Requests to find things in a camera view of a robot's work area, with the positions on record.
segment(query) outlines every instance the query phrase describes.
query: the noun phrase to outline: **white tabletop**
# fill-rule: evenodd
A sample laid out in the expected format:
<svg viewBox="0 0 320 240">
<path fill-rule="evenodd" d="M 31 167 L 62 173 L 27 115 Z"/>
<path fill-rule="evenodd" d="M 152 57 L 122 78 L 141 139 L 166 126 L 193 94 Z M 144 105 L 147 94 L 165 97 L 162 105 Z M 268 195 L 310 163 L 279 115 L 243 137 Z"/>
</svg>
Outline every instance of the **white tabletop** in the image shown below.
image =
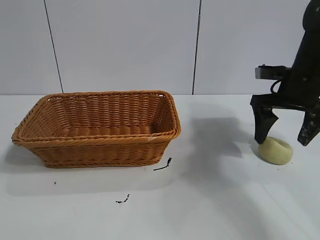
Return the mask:
<svg viewBox="0 0 320 240">
<path fill-rule="evenodd" d="M 179 95 L 182 133 L 159 164 L 50 169 L 11 143 L 40 97 L 0 96 L 0 239 L 320 239 L 320 135 L 297 142 L 303 112 L 274 111 L 270 136 L 294 149 L 284 166 L 252 151 L 250 96 Z"/>
</svg>

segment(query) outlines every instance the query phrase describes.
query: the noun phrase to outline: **round sponge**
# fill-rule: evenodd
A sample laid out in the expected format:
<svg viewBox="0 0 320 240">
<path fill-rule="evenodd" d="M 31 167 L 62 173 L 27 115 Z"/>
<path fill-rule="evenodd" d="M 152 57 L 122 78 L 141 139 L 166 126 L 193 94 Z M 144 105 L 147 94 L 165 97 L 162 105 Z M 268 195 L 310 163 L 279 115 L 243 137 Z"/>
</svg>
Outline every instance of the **round sponge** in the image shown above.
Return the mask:
<svg viewBox="0 0 320 240">
<path fill-rule="evenodd" d="M 265 161 L 276 165 L 287 164 L 294 154 L 288 143 L 270 136 L 259 145 L 258 152 Z"/>
</svg>

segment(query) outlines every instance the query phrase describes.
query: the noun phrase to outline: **basket rim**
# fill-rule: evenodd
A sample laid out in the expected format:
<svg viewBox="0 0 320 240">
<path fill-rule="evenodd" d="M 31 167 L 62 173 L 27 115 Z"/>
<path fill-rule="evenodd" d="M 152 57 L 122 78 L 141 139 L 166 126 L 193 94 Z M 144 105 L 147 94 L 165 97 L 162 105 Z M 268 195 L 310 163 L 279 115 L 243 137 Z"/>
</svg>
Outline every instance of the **basket rim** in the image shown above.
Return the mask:
<svg viewBox="0 0 320 240">
<path fill-rule="evenodd" d="M 70 97 L 89 97 L 89 96 L 121 96 L 121 95 L 164 95 L 169 100 L 171 107 L 171 117 L 173 120 L 173 130 L 166 132 L 157 132 L 152 134 L 122 134 L 122 135 L 92 135 L 92 136 L 53 136 L 53 137 L 22 137 L 22 131 L 30 120 L 41 111 L 44 104 L 52 98 L 70 98 Z M 120 143 L 151 143 L 166 142 L 177 138 L 181 133 L 181 125 L 175 101 L 170 93 L 162 90 L 140 90 L 140 91 L 102 91 L 102 92 L 73 92 L 73 93 L 55 93 L 42 97 L 28 112 L 15 128 L 12 134 L 12 142 L 16 145 L 25 147 L 58 147 L 58 146 L 88 146 Z"/>
</svg>

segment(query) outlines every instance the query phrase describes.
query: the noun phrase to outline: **robotic arm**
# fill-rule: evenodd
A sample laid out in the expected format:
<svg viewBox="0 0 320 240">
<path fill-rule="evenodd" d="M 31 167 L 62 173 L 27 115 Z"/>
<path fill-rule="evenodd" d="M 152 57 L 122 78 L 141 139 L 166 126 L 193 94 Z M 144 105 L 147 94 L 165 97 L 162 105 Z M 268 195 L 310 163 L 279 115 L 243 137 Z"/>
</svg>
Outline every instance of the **robotic arm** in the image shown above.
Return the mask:
<svg viewBox="0 0 320 240">
<path fill-rule="evenodd" d="M 311 0 L 303 16 L 305 30 L 291 68 L 262 65 L 255 69 L 256 79 L 276 80 L 271 93 L 253 95 L 254 139 L 262 144 L 278 117 L 273 109 L 304 111 L 298 141 L 307 146 L 320 132 L 320 0 Z"/>
</svg>

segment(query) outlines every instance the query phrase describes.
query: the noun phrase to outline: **woven basket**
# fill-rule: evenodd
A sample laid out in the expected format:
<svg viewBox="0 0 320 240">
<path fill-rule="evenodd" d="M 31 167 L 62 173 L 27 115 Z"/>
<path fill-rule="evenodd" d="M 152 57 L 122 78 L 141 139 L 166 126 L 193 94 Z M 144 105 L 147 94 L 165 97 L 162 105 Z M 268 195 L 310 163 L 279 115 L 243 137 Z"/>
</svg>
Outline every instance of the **woven basket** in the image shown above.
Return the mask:
<svg viewBox="0 0 320 240">
<path fill-rule="evenodd" d="M 181 132 L 163 91 L 61 93 L 43 97 L 12 135 L 49 168 L 145 166 Z"/>
</svg>

